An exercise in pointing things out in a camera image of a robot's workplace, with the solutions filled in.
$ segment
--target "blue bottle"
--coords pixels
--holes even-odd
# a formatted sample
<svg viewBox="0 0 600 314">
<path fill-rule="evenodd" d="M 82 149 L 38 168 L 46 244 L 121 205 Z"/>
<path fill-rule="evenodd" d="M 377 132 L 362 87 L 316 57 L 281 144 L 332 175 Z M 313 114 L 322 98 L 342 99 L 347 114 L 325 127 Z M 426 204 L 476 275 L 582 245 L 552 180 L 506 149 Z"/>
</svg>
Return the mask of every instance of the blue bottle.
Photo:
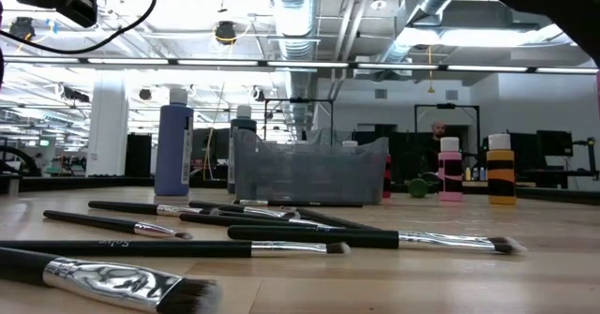
<svg viewBox="0 0 600 314">
<path fill-rule="evenodd" d="M 194 111 L 187 107 L 186 90 L 172 89 L 169 101 L 160 108 L 154 192 L 157 196 L 187 196 Z"/>
<path fill-rule="evenodd" d="M 227 172 L 227 191 L 235 193 L 235 163 L 233 163 L 233 133 L 237 129 L 250 130 L 256 133 L 256 121 L 252 118 L 252 107 L 237 106 L 237 115 L 232 120 L 232 126 L 229 129 L 229 167 Z"/>
</svg>

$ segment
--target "clear plastic bin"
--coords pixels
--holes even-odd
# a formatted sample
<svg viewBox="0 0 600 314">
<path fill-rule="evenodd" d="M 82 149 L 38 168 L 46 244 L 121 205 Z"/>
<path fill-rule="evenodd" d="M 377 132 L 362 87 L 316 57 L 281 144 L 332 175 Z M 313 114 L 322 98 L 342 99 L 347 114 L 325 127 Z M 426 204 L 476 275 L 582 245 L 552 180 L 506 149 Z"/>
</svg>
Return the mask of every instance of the clear plastic bin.
<svg viewBox="0 0 600 314">
<path fill-rule="evenodd" d="M 264 143 L 238 130 L 235 196 L 238 200 L 379 203 L 387 139 L 354 148 Z"/>
</svg>

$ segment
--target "yellow and black striped bottle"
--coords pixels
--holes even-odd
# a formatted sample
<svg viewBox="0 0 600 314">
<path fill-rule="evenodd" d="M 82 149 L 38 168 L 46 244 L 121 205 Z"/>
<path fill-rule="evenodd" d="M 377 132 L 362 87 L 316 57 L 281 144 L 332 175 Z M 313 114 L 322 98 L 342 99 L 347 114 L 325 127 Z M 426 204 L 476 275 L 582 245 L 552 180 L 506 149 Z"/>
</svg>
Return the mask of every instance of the yellow and black striped bottle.
<svg viewBox="0 0 600 314">
<path fill-rule="evenodd" d="M 490 135 L 487 152 L 487 193 L 489 203 L 515 205 L 515 153 L 511 150 L 510 135 Z"/>
</svg>

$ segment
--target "makeup brush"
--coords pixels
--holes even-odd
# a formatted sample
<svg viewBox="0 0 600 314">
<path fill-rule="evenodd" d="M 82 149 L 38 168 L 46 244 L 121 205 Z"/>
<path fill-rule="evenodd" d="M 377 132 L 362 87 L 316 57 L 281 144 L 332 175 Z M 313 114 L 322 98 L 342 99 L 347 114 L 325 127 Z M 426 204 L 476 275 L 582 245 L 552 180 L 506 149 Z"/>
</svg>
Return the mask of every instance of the makeup brush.
<svg viewBox="0 0 600 314">
<path fill-rule="evenodd" d="M 194 280 L 140 266 L 88 262 L 3 247 L 0 278 L 54 287 L 148 313 L 214 314 L 222 297 L 215 280 Z"/>
<path fill-rule="evenodd" d="M 245 206 L 299 206 L 299 207 L 363 207 L 358 202 L 294 202 L 294 201 L 260 201 L 260 200 L 239 200 L 234 204 Z"/>
<path fill-rule="evenodd" d="M 0 247 L 68 256 L 253 258 L 314 254 L 348 254 L 344 243 L 310 244 L 251 241 L 0 241 Z"/>
<path fill-rule="evenodd" d="M 299 218 L 297 212 L 294 211 L 274 211 L 265 208 L 256 208 L 256 207 L 245 207 L 231 204 L 222 204 L 217 202 L 198 202 L 192 201 L 189 202 L 189 206 L 191 207 L 201 207 L 201 208 L 217 208 L 220 211 L 227 212 L 238 212 L 247 215 L 257 215 L 257 216 L 268 216 L 268 217 L 285 217 L 285 218 Z"/>
<path fill-rule="evenodd" d="M 508 237 L 473 237 L 424 232 L 371 231 L 334 228 L 293 228 L 274 226 L 231 226 L 227 234 L 232 239 L 291 240 L 303 243 L 346 242 L 350 247 L 401 248 L 407 244 L 434 244 L 450 247 L 477 248 L 514 254 L 526 251 Z"/>
<path fill-rule="evenodd" d="M 297 213 L 299 213 L 300 217 L 302 219 L 320 222 L 323 224 L 327 224 L 331 227 L 340 227 L 340 228 L 346 228 L 346 229 L 380 230 L 376 227 L 372 227 L 372 226 L 368 226 L 365 224 L 342 219 L 340 217 L 324 215 L 322 213 L 308 210 L 305 208 L 284 208 L 284 210 L 286 210 L 286 211 L 291 211 L 292 209 L 293 209 L 293 211 L 296 211 Z"/>
<path fill-rule="evenodd" d="M 138 222 L 133 220 L 114 219 L 108 217 L 93 217 L 50 210 L 44 211 L 44 216 L 49 219 L 65 221 L 73 224 L 87 225 L 106 230 L 133 233 L 151 237 L 177 237 L 186 240 L 192 238 L 192 235 L 186 232 L 176 232 L 174 230 L 155 224 Z"/>
<path fill-rule="evenodd" d="M 317 227 L 315 224 L 304 222 L 291 223 L 280 220 L 255 219 L 249 217 L 225 217 L 208 215 L 181 215 L 183 221 L 196 222 L 207 225 L 232 226 L 232 225 L 255 225 L 255 226 L 292 226 L 292 227 Z"/>
<path fill-rule="evenodd" d="M 108 210 L 134 213 L 139 215 L 155 215 L 155 216 L 167 216 L 167 217 L 179 217 L 182 214 L 192 215 L 210 215 L 213 211 L 212 207 L 209 209 L 198 209 L 189 207 L 179 207 L 170 205 L 155 205 L 148 203 L 137 203 L 137 202 L 98 202 L 91 201 L 87 204 L 88 207 Z"/>
<path fill-rule="evenodd" d="M 258 216 L 258 215 L 249 215 L 249 214 L 241 214 L 237 212 L 227 212 L 227 211 L 218 211 L 218 216 L 221 217 L 242 217 L 248 219 L 259 219 L 259 220 L 275 220 L 280 222 L 288 222 L 291 224 L 307 224 L 311 226 L 323 226 L 323 227 L 331 227 L 316 221 L 305 220 L 305 219 L 295 219 L 295 218 L 285 218 L 285 217 L 267 217 L 267 216 Z"/>
</svg>

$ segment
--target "black cable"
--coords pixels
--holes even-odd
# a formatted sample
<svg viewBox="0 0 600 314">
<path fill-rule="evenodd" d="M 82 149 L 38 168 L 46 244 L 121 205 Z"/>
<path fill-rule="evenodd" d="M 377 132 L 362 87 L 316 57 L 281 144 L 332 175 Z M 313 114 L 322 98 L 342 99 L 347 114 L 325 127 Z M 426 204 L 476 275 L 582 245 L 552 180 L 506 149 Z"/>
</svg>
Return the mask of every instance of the black cable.
<svg viewBox="0 0 600 314">
<path fill-rule="evenodd" d="M 20 38 L 20 37 L 15 37 L 12 34 L 4 32 L 4 31 L 0 31 L 0 36 L 8 37 L 8 38 L 13 39 L 15 41 L 21 42 L 22 44 L 25 44 L 27 46 L 38 48 L 38 49 L 41 49 L 41 50 L 46 51 L 46 52 L 55 52 L 55 53 L 68 54 L 68 55 L 74 55 L 74 54 L 80 54 L 80 53 L 86 53 L 86 52 L 93 52 L 93 51 L 95 51 L 97 49 L 100 49 L 100 48 L 106 46 L 107 44 L 109 44 L 111 41 L 113 41 L 117 37 L 123 35 L 124 33 L 128 32 L 131 29 L 133 29 L 133 28 L 137 27 L 138 25 L 140 25 L 140 23 L 142 23 L 146 19 L 148 19 L 148 17 L 150 16 L 150 14 L 152 14 L 152 12 L 154 11 L 154 8 L 155 8 L 156 5 L 157 5 L 157 0 L 152 0 L 152 3 L 150 4 L 150 7 L 145 11 L 145 13 L 140 17 L 140 19 L 136 20 L 134 23 L 130 24 L 129 26 L 127 26 L 125 28 L 121 28 L 121 29 L 117 30 L 111 36 L 107 37 L 106 39 L 104 39 L 103 41 L 99 42 L 98 44 L 96 44 L 96 45 L 94 45 L 92 47 L 87 47 L 87 48 L 83 48 L 83 49 L 80 49 L 80 50 L 65 51 L 65 50 L 58 50 L 58 49 L 55 49 L 55 48 L 42 46 L 42 45 L 39 45 L 39 44 L 37 44 L 35 42 L 31 42 L 31 41 L 28 41 L 28 40 Z"/>
</svg>

